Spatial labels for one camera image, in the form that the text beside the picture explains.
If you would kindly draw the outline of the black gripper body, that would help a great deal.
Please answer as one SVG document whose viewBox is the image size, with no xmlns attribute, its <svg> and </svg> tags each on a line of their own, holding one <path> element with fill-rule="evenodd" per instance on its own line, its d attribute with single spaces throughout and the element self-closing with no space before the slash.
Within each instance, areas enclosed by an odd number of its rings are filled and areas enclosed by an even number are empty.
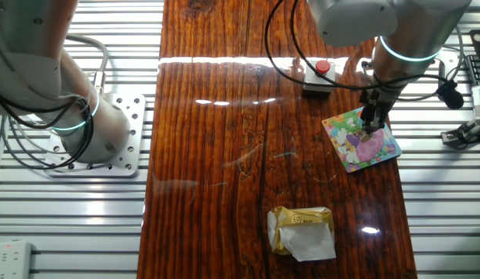
<svg viewBox="0 0 480 279">
<path fill-rule="evenodd" d="M 386 91 L 380 88 L 363 90 L 359 98 L 359 102 L 364 106 L 361 119 L 386 120 L 396 99 L 397 94 L 394 91 Z"/>
</svg>

